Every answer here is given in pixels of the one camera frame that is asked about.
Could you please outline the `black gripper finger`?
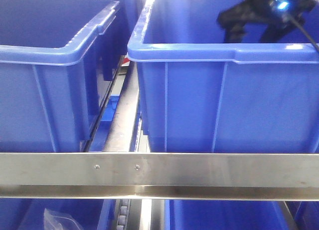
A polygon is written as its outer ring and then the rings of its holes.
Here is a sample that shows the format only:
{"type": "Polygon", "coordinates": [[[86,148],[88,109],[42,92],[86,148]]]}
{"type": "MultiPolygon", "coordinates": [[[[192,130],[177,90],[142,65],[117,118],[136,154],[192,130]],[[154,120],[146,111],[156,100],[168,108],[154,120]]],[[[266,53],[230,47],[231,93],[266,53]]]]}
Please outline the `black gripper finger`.
{"type": "Polygon", "coordinates": [[[259,24],[266,25],[267,28],[262,33],[260,43],[275,43],[294,30],[294,24],[289,20],[268,20],[259,21],[259,24]]]}
{"type": "Polygon", "coordinates": [[[224,43],[241,43],[247,23],[263,22],[264,18],[247,1],[221,11],[217,17],[217,23],[225,30],[224,43]]]}

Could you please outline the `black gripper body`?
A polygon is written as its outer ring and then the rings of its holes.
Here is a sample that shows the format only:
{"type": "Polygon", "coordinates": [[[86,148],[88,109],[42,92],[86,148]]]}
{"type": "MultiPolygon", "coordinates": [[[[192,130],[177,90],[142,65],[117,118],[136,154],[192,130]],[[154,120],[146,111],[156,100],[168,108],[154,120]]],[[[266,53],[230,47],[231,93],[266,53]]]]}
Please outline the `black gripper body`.
{"type": "Polygon", "coordinates": [[[304,12],[310,12],[315,0],[244,0],[245,23],[287,23],[300,20],[304,12]]]}

